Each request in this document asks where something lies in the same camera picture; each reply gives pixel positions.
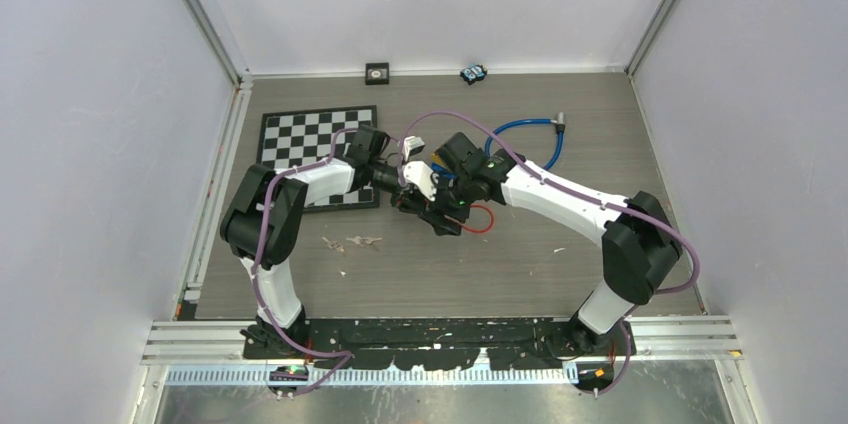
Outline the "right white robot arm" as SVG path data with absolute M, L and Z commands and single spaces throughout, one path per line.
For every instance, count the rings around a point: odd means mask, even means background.
M 488 154 L 461 132 L 435 157 L 445 174 L 412 160 L 400 174 L 422 197 L 419 215 L 436 233 L 458 233 L 472 204 L 492 201 L 539 214 L 598 246 L 601 281 L 565 327 L 579 353 L 598 353 L 632 310 L 664 293 L 661 285 L 683 255 L 683 238 L 649 193 L 625 197 L 578 185 L 506 148 Z

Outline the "red cable padlock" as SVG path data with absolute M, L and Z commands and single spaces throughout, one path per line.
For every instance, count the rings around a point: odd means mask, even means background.
M 486 234 L 495 226 L 495 213 L 487 206 L 472 204 L 469 217 L 460 224 L 461 229 L 471 234 Z

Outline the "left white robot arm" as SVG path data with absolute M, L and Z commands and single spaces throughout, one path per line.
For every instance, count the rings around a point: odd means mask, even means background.
M 354 130 L 349 144 L 333 134 L 329 154 L 307 165 L 278 170 L 260 164 L 246 172 L 220 225 L 220 236 L 245 267 L 257 300 L 257 327 L 280 356 L 306 352 L 305 309 L 294 289 L 290 256 L 308 205 L 371 185 L 418 206 L 434 202 L 436 178 L 429 165 L 411 160 L 422 150 L 416 137 L 400 144 L 401 162 L 381 155 L 391 138 L 373 127 Z

